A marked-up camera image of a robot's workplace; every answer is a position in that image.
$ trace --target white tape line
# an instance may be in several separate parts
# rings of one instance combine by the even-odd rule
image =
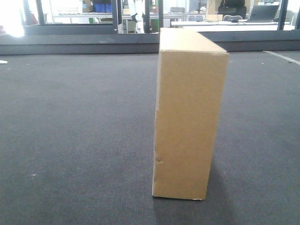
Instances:
[[[289,61],[289,62],[295,63],[295,64],[297,64],[297,65],[300,66],[300,61],[293,60],[293,59],[290,58],[290,57],[286,57],[286,56],[277,54],[277,53],[275,53],[275,52],[270,52],[270,51],[263,51],[263,52],[264,52],[264,53],[267,53],[267,54],[275,55],[275,56],[277,56],[277,57],[280,57],[280,58],[282,58],[282,59],[284,59],[284,60],[287,60],[287,61]]]
[[[7,64],[7,63],[8,63],[7,61],[0,60],[0,64]]]

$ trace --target person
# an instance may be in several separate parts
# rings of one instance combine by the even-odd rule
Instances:
[[[144,0],[128,0],[128,6],[132,21],[136,22],[135,31],[137,33],[144,32],[144,16],[145,1]]]

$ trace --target box front face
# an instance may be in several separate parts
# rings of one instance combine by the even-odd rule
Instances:
[[[227,54],[160,52],[153,195],[205,199]]]

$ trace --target white desk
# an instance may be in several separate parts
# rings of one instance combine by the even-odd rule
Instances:
[[[57,14],[52,15],[55,22],[55,18],[70,18],[70,23],[72,23],[72,18],[112,18],[112,13],[78,13],[78,14]],[[150,19],[158,19],[158,14],[150,14]],[[184,13],[168,13],[164,14],[164,19],[180,19],[183,21],[185,18]],[[131,20],[130,15],[122,15],[123,20]]]
[[[277,30],[278,25],[252,25],[252,26],[183,26],[196,32],[208,31],[251,31],[251,30]],[[295,26],[285,25],[284,30],[294,30]]]
[[[207,21],[174,21],[171,22],[173,27],[187,27],[187,26],[269,26],[269,25],[277,25],[277,22],[228,22],[228,21],[217,21],[217,22],[207,22]]]

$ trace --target blue storage bin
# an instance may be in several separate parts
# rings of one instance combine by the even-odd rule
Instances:
[[[105,4],[95,4],[94,12],[96,13],[105,13]]]
[[[111,13],[113,11],[113,7],[111,4],[105,4],[105,11],[107,13]]]

